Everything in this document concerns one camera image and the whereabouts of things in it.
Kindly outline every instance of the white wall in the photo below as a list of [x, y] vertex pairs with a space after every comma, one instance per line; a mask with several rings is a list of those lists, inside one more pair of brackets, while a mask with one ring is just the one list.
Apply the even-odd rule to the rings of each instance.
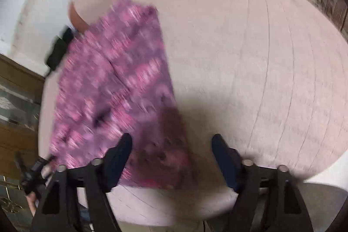
[[0, 53], [44, 75], [53, 39], [65, 25], [70, 0], [0, 0]]

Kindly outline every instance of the wooden cabinet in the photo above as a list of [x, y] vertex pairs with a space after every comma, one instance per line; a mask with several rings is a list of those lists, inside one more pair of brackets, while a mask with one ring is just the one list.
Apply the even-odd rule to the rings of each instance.
[[44, 78], [0, 55], [0, 175], [20, 178], [14, 154], [32, 165], [38, 157], [38, 123]]

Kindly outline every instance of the metal bolt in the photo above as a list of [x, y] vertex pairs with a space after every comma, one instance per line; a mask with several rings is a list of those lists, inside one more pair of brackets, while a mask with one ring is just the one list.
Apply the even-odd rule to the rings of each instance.
[[281, 172], [288, 172], [289, 171], [288, 167], [286, 165], [283, 165], [283, 164], [278, 166], [278, 170]]
[[59, 165], [57, 168], [58, 172], [64, 172], [67, 169], [67, 167], [65, 165]]
[[243, 159], [242, 164], [244, 164], [245, 166], [252, 166], [254, 162], [250, 159]]
[[94, 166], [97, 166], [99, 164], [102, 164], [103, 163], [103, 160], [102, 159], [94, 159], [92, 160], [91, 162]]

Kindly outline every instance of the pink patterned blanket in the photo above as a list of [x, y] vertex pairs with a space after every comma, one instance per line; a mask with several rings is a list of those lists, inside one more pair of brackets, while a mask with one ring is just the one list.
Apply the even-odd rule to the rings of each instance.
[[59, 81], [50, 153], [85, 166], [124, 132], [133, 151], [120, 184], [179, 188], [192, 172], [157, 10], [118, 2], [71, 42]]

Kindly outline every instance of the person's hand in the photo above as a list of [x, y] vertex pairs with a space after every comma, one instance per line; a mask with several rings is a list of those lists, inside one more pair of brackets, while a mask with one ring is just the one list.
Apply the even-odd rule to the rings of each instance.
[[35, 206], [36, 194], [34, 192], [31, 192], [29, 195], [26, 195], [25, 197], [27, 198], [29, 209], [32, 215], [34, 216], [36, 212], [36, 206]]
[[29, 195], [25, 196], [27, 198], [27, 202], [35, 203], [36, 201], [36, 195], [34, 192], [31, 192]]

